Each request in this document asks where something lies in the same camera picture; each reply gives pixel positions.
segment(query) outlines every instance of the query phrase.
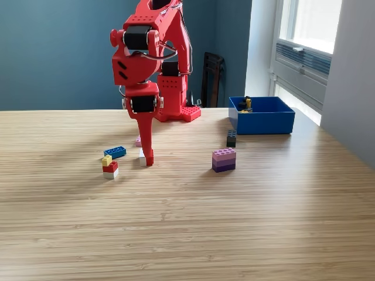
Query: window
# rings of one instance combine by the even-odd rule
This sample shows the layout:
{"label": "window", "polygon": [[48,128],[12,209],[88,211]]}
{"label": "window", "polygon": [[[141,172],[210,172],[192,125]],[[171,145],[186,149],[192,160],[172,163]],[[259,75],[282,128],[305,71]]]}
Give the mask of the window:
{"label": "window", "polygon": [[284,0],[279,38],[333,53],[342,0]]}
{"label": "window", "polygon": [[342,0],[278,0],[270,95],[280,85],[322,112]]}

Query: chair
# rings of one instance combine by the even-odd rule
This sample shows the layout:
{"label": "chair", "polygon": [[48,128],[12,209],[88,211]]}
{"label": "chair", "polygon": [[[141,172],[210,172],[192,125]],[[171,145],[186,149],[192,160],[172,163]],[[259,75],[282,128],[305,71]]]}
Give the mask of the chair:
{"label": "chair", "polygon": [[220,77],[224,71],[224,58],[211,53],[204,53],[203,77],[202,77],[202,107],[207,107],[209,73],[214,75],[212,93],[210,96],[210,107],[217,107],[219,99]]}

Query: blue box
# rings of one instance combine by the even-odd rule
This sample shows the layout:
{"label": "blue box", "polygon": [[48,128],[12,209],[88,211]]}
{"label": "blue box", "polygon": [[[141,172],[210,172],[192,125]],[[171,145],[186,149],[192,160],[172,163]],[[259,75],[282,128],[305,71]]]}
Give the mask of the blue box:
{"label": "blue box", "polygon": [[127,150],[123,148],[122,146],[104,151],[104,156],[111,155],[112,159],[123,157],[126,154],[127,154]]}
{"label": "blue box", "polygon": [[241,113],[244,97],[229,98],[229,119],[239,135],[291,133],[295,112],[279,97],[251,98],[253,113]]}

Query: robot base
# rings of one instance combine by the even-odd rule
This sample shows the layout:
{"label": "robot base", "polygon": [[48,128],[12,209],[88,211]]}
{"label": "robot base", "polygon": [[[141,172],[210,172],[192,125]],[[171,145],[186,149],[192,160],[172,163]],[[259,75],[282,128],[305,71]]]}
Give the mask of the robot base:
{"label": "robot base", "polygon": [[193,120],[200,117],[201,114],[202,114],[202,111],[200,110],[200,107],[197,107],[197,106],[183,107],[182,113],[180,116],[163,114],[163,108],[161,108],[155,118],[159,120],[160,122],[166,122],[168,120],[183,120],[185,122],[192,122]]}

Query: wire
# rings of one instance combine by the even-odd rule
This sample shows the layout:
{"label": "wire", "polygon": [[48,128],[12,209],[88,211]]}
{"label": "wire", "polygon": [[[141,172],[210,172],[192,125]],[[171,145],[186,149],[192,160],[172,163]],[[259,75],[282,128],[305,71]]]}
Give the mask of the wire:
{"label": "wire", "polygon": [[183,14],[182,14],[181,10],[179,10],[179,11],[180,11],[180,14],[181,14],[181,19],[182,19],[183,27],[185,28],[185,32],[187,34],[187,38],[189,39],[189,46],[190,46],[190,69],[191,69],[190,72],[188,72],[188,73],[181,73],[181,74],[182,75],[191,75],[193,73],[193,70],[194,70],[194,68],[193,68],[193,46],[192,46],[192,42],[190,41],[190,34],[189,34],[188,29],[186,27],[185,20],[183,18]]}
{"label": "wire", "polygon": [[167,60],[167,59],[170,59],[171,57],[174,57],[178,54],[177,50],[169,45],[167,45],[166,43],[160,43],[161,46],[163,46],[164,48],[170,50],[170,51],[173,51],[172,54],[169,54],[167,56],[163,56],[163,57],[155,57],[155,56],[151,56],[150,54],[146,54],[146,53],[143,53],[143,52],[140,52],[140,51],[135,51],[133,52],[132,56],[136,55],[136,54],[140,54],[141,57],[146,57],[147,59],[150,59],[150,60]]}
{"label": "wire", "polygon": [[126,96],[121,92],[121,89],[122,89],[122,86],[119,86],[119,87],[118,87],[118,91],[120,92],[120,94],[121,94],[124,98],[126,98]]}
{"label": "wire", "polygon": [[162,10],[162,11],[160,12],[160,14],[161,14],[161,15],[164,15],[165,13],[167,13],[167,11],[168,11],[169,9],[178,9],[178,8],[180,8],[180,7],[182,7],[182,3],[177,4],[177,5],[175,5],[175,6],[170,6],[170,7],[166,8],[166,9]]}
{"label": "wire", "polygon": [[[175,6],[170,6],[166,9],[164,9],[163,11],[160,12],[160,15],[164,15],[165,13],[167,13],[167,11],[169,9],[178,9],[178,8],[181,8],[181,7],[182,7],[182,2],[180,4],[175,5]],[[190,41],[190,34],[189,34],[188,29],[186,27],[185,20],[183,18],[183,13],[182,13],[181,9],[179,9],[179,12],[181,14],[183,28],[185,29],[185,32],[187,34],[187,38],[189,39],[189,46],[190,46],[190,70],[189,70],[188,73],[180,73],[180,74],[181,75],[191,75],[193,73],[193,70],[194,70],[194,67],[193,67],[193,46],[192,46],[192,42]]]}

